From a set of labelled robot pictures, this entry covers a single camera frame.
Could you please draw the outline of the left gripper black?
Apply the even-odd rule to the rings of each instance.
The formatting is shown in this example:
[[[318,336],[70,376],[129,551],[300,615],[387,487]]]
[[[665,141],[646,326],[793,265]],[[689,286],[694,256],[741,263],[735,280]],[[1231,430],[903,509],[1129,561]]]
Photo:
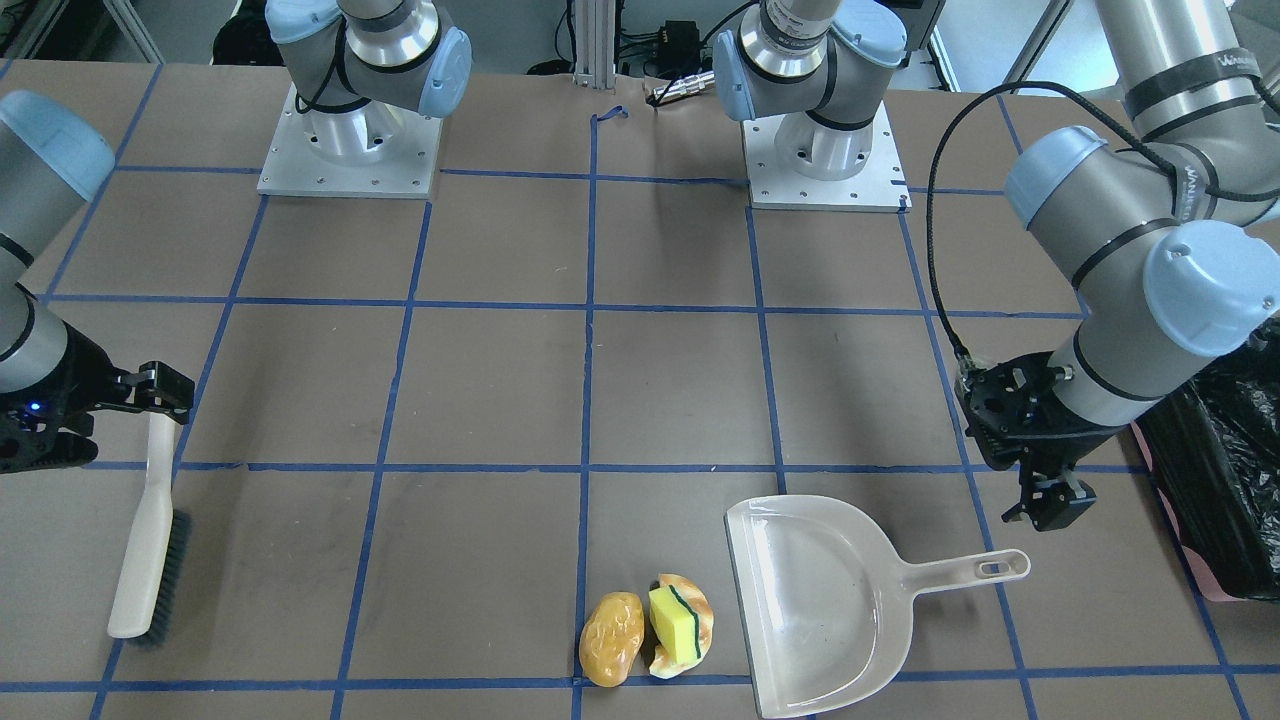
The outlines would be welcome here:
[[[959,350],[955,359],[955,393],[984,462],[995,470],[1021,464],[1018,501],[1002,523],[1070,527],[1097,500],[1074,468],[1130,419],[1130,393],[1100,380],[1074,351],[991,364]]]

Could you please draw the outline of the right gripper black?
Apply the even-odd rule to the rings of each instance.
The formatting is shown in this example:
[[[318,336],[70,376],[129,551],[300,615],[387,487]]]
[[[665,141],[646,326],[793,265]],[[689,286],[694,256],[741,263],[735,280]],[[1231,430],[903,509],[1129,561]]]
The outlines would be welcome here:
[[[58,365],[33,386],[4,393],[1,473],[79,468],[99,455],[93,410],[156,413],[184,427],[195,404],[191,378],[161,361],[115,368],[93,341],[67,325]]]

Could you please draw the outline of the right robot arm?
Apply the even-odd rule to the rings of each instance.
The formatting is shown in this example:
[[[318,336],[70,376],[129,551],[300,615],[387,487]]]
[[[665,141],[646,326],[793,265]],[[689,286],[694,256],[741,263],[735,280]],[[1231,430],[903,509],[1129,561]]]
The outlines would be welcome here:
[[[293,88],[259,191],[425,199],[442,120],[474,64],[470,37],[431,1],[270,1],[265,18]],[[150,465],[169,469],[193,382],[161,363],[118,368],[20,277],[115,167],[105,138],[31,91],[1,109],[3,471],[78,468],[99,454],[93,413],[151,413]]]

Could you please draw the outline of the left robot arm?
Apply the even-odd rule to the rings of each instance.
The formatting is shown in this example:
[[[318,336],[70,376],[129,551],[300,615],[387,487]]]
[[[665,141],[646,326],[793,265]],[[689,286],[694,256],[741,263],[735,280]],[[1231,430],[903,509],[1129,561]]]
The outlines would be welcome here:
[[[712,40],[730,118],[799,113],[803,132],[823,141],[870,132],[888,76],[905,60],[892,10],[877,1],[753,1],[742,10]],[[957,363],[966,433],[991,469],[1019,465],[1020,497],[1002,521],[1042,532],[1069,527],[1094,502],[1075,475],[1082,457],[1277,311],[1277,252],[1245,232],[1277,219],[1277,128],[1263,113],[1277,104],[1225,3],[1098,1],[1098,13],[1135,132],[1062,85],[1009,82],[948,123],[927,187],[931,292]],[[960,122],[1015,88],[1073,100],[1129,149],[1070,126],[1012,164],[1004,196],[1088,316],[1052,352],[983,366],[941,297],[934,188]]]

